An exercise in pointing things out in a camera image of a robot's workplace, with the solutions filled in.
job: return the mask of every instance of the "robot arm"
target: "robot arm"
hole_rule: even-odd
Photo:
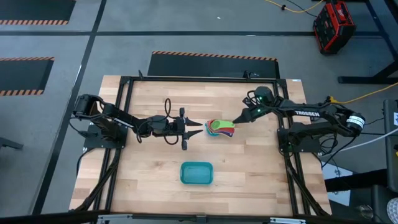
[[[365,124],[365,119],[359,113],[342,105],[334,105],[327,101],[313,105],[298,104],[279,96],[274,97],[272,91],[265,86],[249,91],[243,103],[248,107],[233,121],[235,124],[254,122],[271,112],[283,118],[309,116],[326,120],[315,124],[293,123],[290,129],[279,129],[278,139],[281,148],[288,149],[291,145],[290,151],[293,152],[319,152],[320,146],[319,142],[314,140],[315,136],[339,134],[355,138]]]
[[[102,112],[98,111],[97,102],[103,109]],[[202,131],[185,132],[185,126],[201,126],[202,124],[184,117],[184,108],[180,108],[179,117],[155,115],[149,118],[139,119],[120,110],[111,103],[105,103],[99,96],[88,94],[78,97],[73,115],[80,120],[86,119],[94,123],[101,129],[103,139],[107,141],[117,141],[121,138],[121,133],[118,131],[118,127],[121,124],[131,128],[132,131],[137,134],[137,140],[140,143],[141,138],[147,138],[151,135],[155,137],[181,136],[182,149],[187,150],[187,140]],[[170,122],[167,119],[168,117],[172,118],[173,121]]]

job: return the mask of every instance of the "orange and black striped tape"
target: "orange and black striped tape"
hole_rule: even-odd
[[[44,90],[0,90],[0,96],[41,95]]]
[[[0,20],[0,25],[66,25],[64,20]]]
[[[237,56],[237,55],[220,55],[220,54],[199,54],[199,53],[187,53],[187,52],[166,52],[166,51],[154,51],[152,54],[166,54],[166,55],[182,55],[182,56],[197,56],[197,57],[219,57],[219,58],[238,58],[238,59],[252,59],[252,60],[270,60],[277,62],[276,58],[268,57],[250,57],[250,56]]]
[[[54,60],[54,57],[0,58],[0,61],[11,60]]]

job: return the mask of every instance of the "gray floor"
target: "gray floor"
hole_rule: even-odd
[[[311,1],[298,2],[306,8]],[[379,18],[398,49],[398,27],[384,1],[372,0]],[[0,26],[1,30],[91,30],[100,0],[77,1],[66,26]],[[375,31],[363,3],[349,3],[360,31]],[[320,7],[313,10],[317,13]],[[100,31],[127,30],[260,30],[311,31],[313,17],[281,11],[263,0],[108,0]],[[0,57],[55,57],[45,93],[41,96],[0,98],[0,136],[24,144],[23,151],[0,151],[0,217],[30,213],[53,141],[70,96],[88,37],[0,37]],[[337,55],[322,56],[313,37],[130,36],[97,37],[81,84],[80,94],[98,94],[103,75],[146,73],[154,50],[275,57],[282,78],[303,80],[308,102],[333,95],[344,101],[380,89],[381,85],[340,85],[340,75],[371,76],[392,62],[379,37],[354,37]],[[382,117],[382,101],[395,98],[396,88],[351,104],[368,121]],[[78,129],[86,124],[77,123]],[[383,123],[366,126],[383,132]],[[372,139],[360,136],[356,143]],[[76,160],[83,138],[67,131],[43,212],[65,212],[75,183]],[[355,172],[382,169],[384,142],[336,156],[339,166]],[[147,221],[143,223],[160,223]]]

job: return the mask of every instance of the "wooden table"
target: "wooden table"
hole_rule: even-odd
[[[120,76],[105,76],[100,97],[114,103],[119,80]],[[203,124],[209,119],[232,120],[245,107],[241,101],[247,91],[259,85],[135,81],[129,111],[140,118],[165,114],[164,101],[170,98],[172,116],[178,116],[178,109],[185,107],[186,116]],[[305,102],[300,80],[287,80],[287,85],[291,100]],[[305,117],[294,120],[310,122]],[[198,128],[204,126],[189,127],[192,130]],[[236,125],[233,138],[209,136],[206,131],[197,134],[188,141],[187,151],[182,151],[180,144],[169,146],[163,138],[145,138],[139,144],[133,131],[129,130],[127,144],[121,154],[111,211],[291,216],[284,159],[277,150],[277,128],[276,115],[269,114],[254,123]],[[103,155],[104,149],[98,149],[82,159],[70,208],[79,206],[93,190],[100,175]],[[319,161],[306,153],[301,153],[301,159],[309,191],[330,213]],[[213,183],[210,186],[182,184],[180,166],[185,161],[212,163]],[[108,186],[104,189],[100,208],[104,208]],[[303,212],[297,186],[296,194],[299,210]]]

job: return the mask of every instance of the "teal container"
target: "teal container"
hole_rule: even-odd
[[[184,162],[180,180],[183,184],[209,185],[213,181],[213,165],[209,162]]]

